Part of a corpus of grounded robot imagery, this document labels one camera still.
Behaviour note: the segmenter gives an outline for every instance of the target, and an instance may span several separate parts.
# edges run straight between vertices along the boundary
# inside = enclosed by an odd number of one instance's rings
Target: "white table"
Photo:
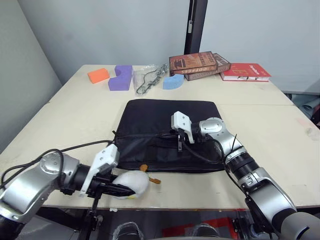
[[[91,84],[87,73],[114,66],[84,65],[25,126],[0,155],[0,170],[33,160],[52,148],[112,139],[126,106],[135,99],[129,91],[109,91],[107,81]],[[223,82],[217,77],[185,82],[162,90],[162,82],[145,98],[215,102],[227,128],[244,144],[291,196],[298,207],[320,206],[320,131],[272,83]],[[68,152],[90,165],[102,148],[93,145]],[[246,208],[243,194],[221,172],[205,174],[150,173],[151,184],[139,199],[103,196],[99,208],[124,209],[239,209]],[[88,208],[92,199],[54,191],[46,206]]]

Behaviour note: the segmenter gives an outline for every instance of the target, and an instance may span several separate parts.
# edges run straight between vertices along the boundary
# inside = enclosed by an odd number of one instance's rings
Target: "orange sponge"
[[[100,68],[88,73],[89,79],[93,84],[99,83],[103,80],[110,78],[109,72],[105,68]]]

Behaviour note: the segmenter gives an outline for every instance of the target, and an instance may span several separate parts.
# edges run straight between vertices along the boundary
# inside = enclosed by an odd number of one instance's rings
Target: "blue sponge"
[[[163,81],[163,89],[177,89],[184,83],[184,75],[175,74],[174,76],[167,76]]]

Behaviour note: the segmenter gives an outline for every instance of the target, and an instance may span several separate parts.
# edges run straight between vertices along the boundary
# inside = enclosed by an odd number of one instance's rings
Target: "black bag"
[[[127,103],[115,133],[120,152],[118,168],[138,170],[148,165],[149,172],[209,173],[224,170],[222,164],[207,163],[182,146],[178,152],[177,133],[171,128],[171,116],[180,111],[192,123],[212,117],[221,118],[216,105],[209,101],[136,99]],[[188,144],[203,157],[217,162],[214,143]]]

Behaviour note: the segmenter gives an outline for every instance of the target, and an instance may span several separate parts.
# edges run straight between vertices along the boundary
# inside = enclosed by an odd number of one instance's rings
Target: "purple sponge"
[[[132,78],[131,65],[117,65],[114,68],[116,77],[109,79],[110,91],[128,91]]]

